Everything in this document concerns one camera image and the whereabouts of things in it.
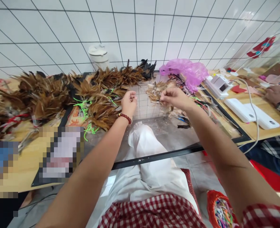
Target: white cable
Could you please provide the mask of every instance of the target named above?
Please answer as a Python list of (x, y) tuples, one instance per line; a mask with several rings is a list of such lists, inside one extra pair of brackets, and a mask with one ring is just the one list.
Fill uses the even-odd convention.
[(243, 79), (235, 79), (235, 80), (231, 81), (229, 84), (232, 84), (232, 83), (233, 83), (234, 81), (236, 81), (236, 80), (242, 81), (242, 82), (244, 82), (244, 83), (246, 84), (247, 91), (248, 91), (248, 95), (249, 95), (249, 97), (250, 97), (251, 107), (252, 107), (252, 109), (254, 110), (255, 117), (256, 117), (256, 123), (257, 123), (257, 138), (256, 138), (256, 142), (251, 146), (251, 148), (249, 148), (246, 152), (244, 152), (244, 154), (246, 154), (246, 153), (249, 152), (251, 149), (253, 149), (253, 147), (256, 146), (257, 143), (258, 143), (258, 141), (259, 141), (259, 123), (258, 123), (258, 116), (257, 116), (257, 113), (256, 113), (256, 111), (255, 111), (255, 109), (254, 109), (254, 106), (253, 106), (252, 96), (251, 96), (251, 93), (250, 93), (248, 84), (247, 84), (246, 81), (243, 80)]
[[(264, 49), (266, 48), (266, 46), (269, 44), (269, 41), (270, 41), (274, 36), (277, 36), (277, 35), (279, 35), (279, 34), (280, 34), (280, 33), (277, 33), (277, 34), (275, 34), (275, 35), (272, 35), (272, 36), (269, 38), (269, 40), (267, 41), (266, 45), (263, 47), (262, 51), (261, 51), (259, 54), (257, 54), (257, 55), (262, 54), (263, 51), (264, 51)], [(238, 61), (236, 61), (236, 62), (228, 63), (228, 64), (226, 64), (224, 67), (226, 67), (227, 65), (233, 64), (233, 63), (237, 63), (237, 62), (241, 62), (241, 61), (244, 61), (244, 60), (252, 59), (253, 57), (249, 57), (249, 58), (247, 58), (247, 59), (238, 60)]]

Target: hand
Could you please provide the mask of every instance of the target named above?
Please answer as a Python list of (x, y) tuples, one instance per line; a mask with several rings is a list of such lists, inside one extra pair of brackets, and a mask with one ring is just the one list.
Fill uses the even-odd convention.
[(135, 91), (128, 91), (121, 100), (122, 113), (132, 118), (136, 111), (138, 98)]
[(266, 90), (265, 97), (274, 105), (277, 105), (280, 102), (280, 86), (274, 85), (268, 87)]
[(183, 111), (188, 111), (190, 108), (196, 106), (191, 98), (177, 87), (167, 88), (161, 93), (160, 101), (171, 104)]

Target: person's right hand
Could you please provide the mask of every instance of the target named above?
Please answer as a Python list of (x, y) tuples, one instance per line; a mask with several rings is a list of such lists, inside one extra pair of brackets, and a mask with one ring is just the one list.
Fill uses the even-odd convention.
[(171, 104), (183, 111), (189, 110), (196, 106), (194, 101), (186, 96), (186, 94), (177, 87), (167, 88), (161, 93), (160, 101)]
[(274, 105), (277, 105), (280, 102), (280, 85), (274, 85), (268, 87), (266, 90), (265, 97)]

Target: person's left hand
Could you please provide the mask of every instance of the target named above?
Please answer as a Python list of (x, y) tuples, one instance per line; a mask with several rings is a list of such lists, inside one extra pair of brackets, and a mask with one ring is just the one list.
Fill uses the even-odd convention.
[(128, 91), (121, 100), (122, 113), (132, 118), (138, 103), (135, 91)]

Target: white electronic device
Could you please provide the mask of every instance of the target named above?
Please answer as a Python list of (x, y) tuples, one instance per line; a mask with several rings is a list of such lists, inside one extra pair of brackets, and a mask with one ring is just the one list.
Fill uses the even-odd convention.
[(229, 80), (222, 74), (216, 74), (214, 77), (208, 76), (204, 82), (208, 85), (209, 90), (215, 98), (227, 97), (227, 91), (233, 87), (233, 85), (229, 84)]
[(255, 114), (251, 113), (251, 110), (244, 106), (238, 99), (231, 98), (226, 99), (224, 103), (229, 107), (243, 122), (249, 123), (256, 121)]
[[(255, 116), (254, 110), (251, 104), (244, 104), (244, 106), (250, 111), (251, 115)], [(276, 122), (273, 118), (271, 118), (268, 114), (258, 108), (256, 105), (253, 104), (253, 107), (256, 111), (258, 117), (258, 124), (265, 130), (280, 127), (280, 124)]]

